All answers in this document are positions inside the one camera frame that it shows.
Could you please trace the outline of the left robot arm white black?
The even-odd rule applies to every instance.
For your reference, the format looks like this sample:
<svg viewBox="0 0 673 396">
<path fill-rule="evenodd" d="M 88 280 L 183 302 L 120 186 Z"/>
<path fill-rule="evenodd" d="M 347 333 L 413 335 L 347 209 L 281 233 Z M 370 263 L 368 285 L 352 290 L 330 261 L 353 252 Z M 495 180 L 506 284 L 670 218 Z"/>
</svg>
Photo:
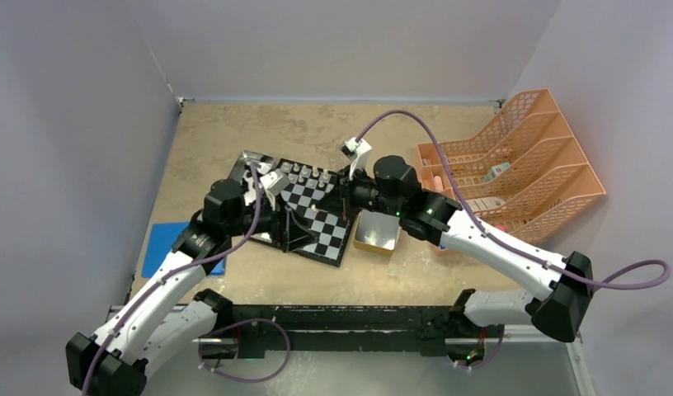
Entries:
<svg viewBox="0 0 673 396">
<path fill-rule="evenodd" d="M 212 290 L 176 304 L 227 256 L 257 233 L 282 252 L 317 239 L 282 198 L 289 178 L 278 171 L 247 183 L 216 181 L 202 208 L 179 233 L 161 266 L 124 307 L 92 335 L 75 334 L 65 348 L 71 384 L 84 395 L 139 395 L 154 372 L 193 339 L 223 337 L 248 323 Z"/>
</svg>

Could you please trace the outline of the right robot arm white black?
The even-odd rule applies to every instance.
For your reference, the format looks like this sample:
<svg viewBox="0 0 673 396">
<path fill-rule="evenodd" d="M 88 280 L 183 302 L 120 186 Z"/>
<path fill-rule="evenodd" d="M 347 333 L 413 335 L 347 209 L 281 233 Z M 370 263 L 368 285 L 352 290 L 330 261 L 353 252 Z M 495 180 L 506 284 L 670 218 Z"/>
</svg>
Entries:
<svg viewBox="0 0 673 396">
<path fill-rule="evenodd" d="M 587 256 L 545 251 L 482 222 L 457 201 L 423 188 L 416 170 L 397 155 L 380 158 L 372 176 L 341 169 L 316 207 L 348 219 L 362 210 L 394 216 L 409 236 L 462 252 L 521 286 L 519 292 L 461 294 L 449 323 L 462 336 L 491 325 L 531 324 L 556 341 L 573 342 L 595 293 L 584 283 L 593 277 Z"/>
</svg>

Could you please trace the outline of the black white chessboard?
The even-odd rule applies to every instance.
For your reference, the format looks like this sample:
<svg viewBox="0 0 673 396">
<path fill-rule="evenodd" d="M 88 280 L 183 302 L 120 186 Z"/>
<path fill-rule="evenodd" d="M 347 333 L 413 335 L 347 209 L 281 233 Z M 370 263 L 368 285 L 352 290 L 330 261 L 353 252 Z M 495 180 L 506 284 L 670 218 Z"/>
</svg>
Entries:
<svg viewBox="0 0 673 396">
<path fill-rule="evenodd" d="M 291 163 L 293 165 L 290 172 L 283 170 L 284 163 Z M 310 173 L 305 177 L 306 182 L 299 184 L 298 179 L 304 167 L 310 169 Z M 275 168 L 280 169 L 286 176 L 295 174 L 297 181 L 290 182 L 290 185 L 281 192 L 282 199 L 287 205 L 292 207 L 296 213 L 306 219 L 306 223 L 310 228 L 318 233 L 318 239 L 306 247 L 302 247 L 295 251 L 301 257 L 306 257 L 316 262 L 321 262 L 329 266 L 340 267 L 345 256 L 347 247 L 347 239 L 351 235 L 351 230 L 354 221 L 351 219 L 343 219 L 328 212 L 315 210 L 313 203 L 321 199 L 327 192 L 329 192 L 336 185 L 337 174 L 329 171 L 326 168 L 317 167 L 319 169 L 319 178 L 312 178 L 312 168 L 317 167 L 307 163 L 295 162 L 289 159 L 278 159 Z M 320 176 L 324 172 L 329 172 L 331 180 L 323 182 Z M 314 187 L 307 186 L 308 180 L 313 179 L 316 182 Z M 318 189 L 318 183 L 325 183 L 324 191 Z"/>
</svg>

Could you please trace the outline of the gold metal tin tray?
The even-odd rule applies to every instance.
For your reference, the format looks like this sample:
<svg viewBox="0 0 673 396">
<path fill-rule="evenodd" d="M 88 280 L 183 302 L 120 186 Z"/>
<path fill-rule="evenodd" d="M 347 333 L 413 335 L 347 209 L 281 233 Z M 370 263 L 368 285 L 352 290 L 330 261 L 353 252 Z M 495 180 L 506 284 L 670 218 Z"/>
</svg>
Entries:
<svg viewBox="0 0 673 396">
<path fill-rule="evenodd" d="M 398 218 L 363 210 L 360 212 L 353 235 L 355 249 L 384 257 L 394 254 L 400 236 Z"/>
</svg>

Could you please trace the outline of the silver pink tin tray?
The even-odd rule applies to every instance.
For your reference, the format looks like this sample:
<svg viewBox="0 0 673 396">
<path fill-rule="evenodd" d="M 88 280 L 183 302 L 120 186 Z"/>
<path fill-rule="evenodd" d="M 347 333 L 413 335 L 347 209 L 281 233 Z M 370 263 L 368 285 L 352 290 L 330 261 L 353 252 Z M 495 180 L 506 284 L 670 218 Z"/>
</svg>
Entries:
<svg viewBox="0 0 673 396">
<path fill-rule="evenodd" d="M 256 168 L 256 174 L 259 178 L 273 171 L 278 163 L 278 159 L 264 153 L 258 153 L 251 150 L 243 150 L 237 157 L 228 179 L 239 182 L 246 191 L 254 191 L 255 185 L 251 172 L 251 165 Z"/>
</svg>

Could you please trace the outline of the blue notebook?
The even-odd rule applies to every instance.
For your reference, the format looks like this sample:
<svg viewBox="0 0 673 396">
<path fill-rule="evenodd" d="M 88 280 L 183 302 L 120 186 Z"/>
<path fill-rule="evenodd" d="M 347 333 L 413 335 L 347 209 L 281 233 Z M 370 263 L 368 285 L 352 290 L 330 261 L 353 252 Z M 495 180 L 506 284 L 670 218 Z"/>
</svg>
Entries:
<svg viewBox="0 0 673 396">
<path fill-rule="evenodd" d="M 142 278 L 149 279 L 159 272 L 159 268 L 166 259 L 167 254 L 176 244 L 179 234 L 188 225 L 188 221 L 155 223 L 152 225 L 140 272 Z"/>
</svg>

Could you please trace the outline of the small box in organizer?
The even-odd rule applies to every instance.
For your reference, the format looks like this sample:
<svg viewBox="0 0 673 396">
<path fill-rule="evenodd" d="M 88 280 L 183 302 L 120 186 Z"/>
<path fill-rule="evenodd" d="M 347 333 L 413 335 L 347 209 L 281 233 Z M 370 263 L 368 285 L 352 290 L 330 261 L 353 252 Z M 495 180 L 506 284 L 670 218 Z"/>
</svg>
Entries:
<svg viewBox="0 0 673 396">
<path fill-rule="evenodd" d="M 498 163 L 497 165 L 492 166 L 489 171 L 485 174 L 482 179 L 483 182 L 490 182 L 491 180 L 499 177 L 506 169 L 510 167 L 509 162 Z"/>
</svg>

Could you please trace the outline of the orange plastic file organizer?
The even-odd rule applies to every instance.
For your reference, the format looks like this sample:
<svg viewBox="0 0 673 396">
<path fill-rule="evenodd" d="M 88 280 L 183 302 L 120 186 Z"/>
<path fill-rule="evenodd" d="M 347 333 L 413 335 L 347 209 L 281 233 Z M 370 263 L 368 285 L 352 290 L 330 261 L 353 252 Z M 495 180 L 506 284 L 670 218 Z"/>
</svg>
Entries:
<svg viewBox="0 0 673 396">
<path fill-rule="evenodd" d="M 483 182 L 498 163 L 511 165 Z M 546 241 L 606 194 L 548 89 L 515 94 L 473 137 L 417 145 L 422 185 L 453 197 L 527 243 Z"/>
</svg>

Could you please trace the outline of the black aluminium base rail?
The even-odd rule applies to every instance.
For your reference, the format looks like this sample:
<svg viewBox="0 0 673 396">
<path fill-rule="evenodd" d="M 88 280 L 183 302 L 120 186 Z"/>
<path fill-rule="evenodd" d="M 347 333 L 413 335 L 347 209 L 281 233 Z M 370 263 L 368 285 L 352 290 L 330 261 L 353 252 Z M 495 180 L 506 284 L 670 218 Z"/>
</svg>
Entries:
<svg viewBox="0 0 673 396">
<path fill-rule="evenodd" d="M 130 302 L 96 332 L 114 356 L 159 363 L 196 339 L 232 338 L 242 358 L 268 351 L 412 352 L 479 361 L 487 342 L 531 324 L 478 327 L 452 306 L 235 304 L 211 290 L 182 309 Z"/>
</svg>

